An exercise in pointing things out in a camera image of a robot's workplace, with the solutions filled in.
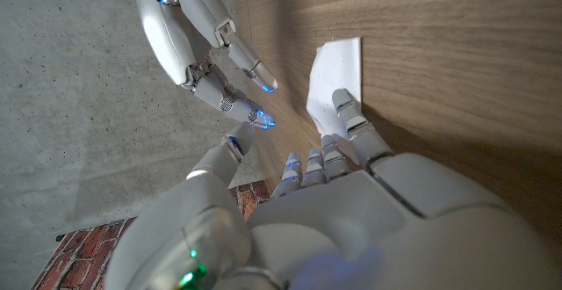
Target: concrete floor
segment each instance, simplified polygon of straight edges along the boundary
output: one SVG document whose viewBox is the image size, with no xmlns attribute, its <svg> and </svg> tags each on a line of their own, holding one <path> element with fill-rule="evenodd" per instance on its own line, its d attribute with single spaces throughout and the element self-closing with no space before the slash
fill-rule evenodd
<svg viewBox="0 0 562 290">
<path fill-rule="evenodd" d="M 1 1 L 0 288 L 25 289 L 57 235 L 137 215 L 235 122 L 166 77 L 135 0 Z M 261 178 L 252 151 L 233 184 Z"/>
</svg>

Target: wooden table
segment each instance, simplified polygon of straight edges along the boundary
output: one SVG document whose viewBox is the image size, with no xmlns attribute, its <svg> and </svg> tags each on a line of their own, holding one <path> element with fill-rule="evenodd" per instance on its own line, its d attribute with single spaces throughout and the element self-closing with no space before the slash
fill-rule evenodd
<svg viewBox="0 0 562 290">
<path fill-rule="evenodd" d="M 236 0 L 238 32 L 280 89 L 258 132 L 270 191 L 320 137 L 305 105 L 315 50 L 362 37 L 363 109 L 400 153 L 428 156 L 523 214 L 562 258 L 562 0 Z"/>
</svg>

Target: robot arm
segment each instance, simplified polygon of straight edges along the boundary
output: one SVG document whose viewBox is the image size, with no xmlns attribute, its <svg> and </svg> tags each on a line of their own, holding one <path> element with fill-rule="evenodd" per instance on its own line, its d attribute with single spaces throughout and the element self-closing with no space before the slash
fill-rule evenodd
<svg viewBox="0 0 562 290">
<path fill-rule="evenodd" d="M 106 289 L 560 289 L 540 238 L 499 198 L 426 157 L 395 155 L 347 91 L 332 97 L 361 170 L 324 136 L 304 177 L 290 154 L 245 222 L 227 191 L 253 141 L 241 123 L 135 220 Z"/>
<path fill-rule="evenodd" d="M 274 92 L 275 77 L 239 38 L 221 0 L 137 0 L 150 46 L 172 81 L 238 121 L 267 129 L 273 116 L 232 87 L 208 58 L 211 46 L 228 56 L 264 91 Z"/>
</svg>

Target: robotic finger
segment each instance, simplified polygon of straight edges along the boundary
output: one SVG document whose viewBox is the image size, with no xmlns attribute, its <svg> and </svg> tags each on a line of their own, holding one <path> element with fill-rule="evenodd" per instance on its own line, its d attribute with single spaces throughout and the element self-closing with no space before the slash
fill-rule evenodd
<svg viewBox="0 0 562 290">
<path fill-rule="evenodd" d="M 328 181 L 351 173 L 351 168 L 331 135 L 322 136 L 322 156 L 324 157 L 324 170 Z"/>
<path fill-rule="evenodd" d="M 373 162 L 393 155 L 385 140 L 363 116 L 356 100 L 346 90 L 334 91 L 332 101 L 363 169 L 369 171 Z"/>
<path fill-rule="evenodd" d="M 326 184 L 326 175 L 324 174 L 324 159 L 319 149 L 310 149 L 308 152 L 308 163 L 306 163 L 306 174 L 302 180 L 301 188 L 307 188 L 311 185 Z"/>
<path fill-rule="evenodd" d="M 281 182 L 271 194 L 272 198 L 278 198 L 289 192 L 297 191 L 300 188 L 302 169 L 300 167 L 300 156 L 298 153 L 289 154 L 285 171 L 281 177 Z"/>
<path fill-rule="evenodd" d="M 232 87 L 208 58 L 211 46 L 225 47 L 260 87 L 268 92 L 277 89 L 275 77 L 237 37 L 234 22 L 220 0 L 137 0 L 137 4 L 150 46 L 176 85 L 232 119 L 262 129 L 275 126 L 273 116 Z"/>
<path fill-rule="evenodd" d="M 236 34 L 234 21 L 221 0 L 179 0 L 193 26 L 216 48 L 226 48 L 228 56 L 264 91 L 274 92 L 277 80 L 254 50 Z"/>
<path fill-rule="evenodd" d="M 197 87 L 191 88 L 196 97 L 234 120 L 246 121 L 264 130 L 276 125 L 272 114 L 264 112 L 258 103 L 224 82 L 218 67 L 213 65 L 210 70 L 198 79 Z"/>
<path fill-rule="evenodd" d="M 211 172 L 225 183 L 230 184 L 242 158 L 254 142 L 254 131 L 247 123 L 240 123 L 228 131 L 219 146 L 210 149 L 193 167 L 187 179 L 204 172 Z"/>
</svg>

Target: brick wall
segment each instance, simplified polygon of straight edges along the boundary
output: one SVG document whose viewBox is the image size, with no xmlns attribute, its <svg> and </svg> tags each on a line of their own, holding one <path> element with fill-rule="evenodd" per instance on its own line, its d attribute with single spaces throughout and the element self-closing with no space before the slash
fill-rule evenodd
<svg viewBox="0 0 562 290">
<path fill-rule="evenodd" d="M 230 189 L 244 219 L 270 194 L 263 181 Z M 101 290 L 113 248 L 134 219 L 115 221 L 97 228 L 81 229 L 64 236 L 45 265 L 32 290 Z"/>
</svg>

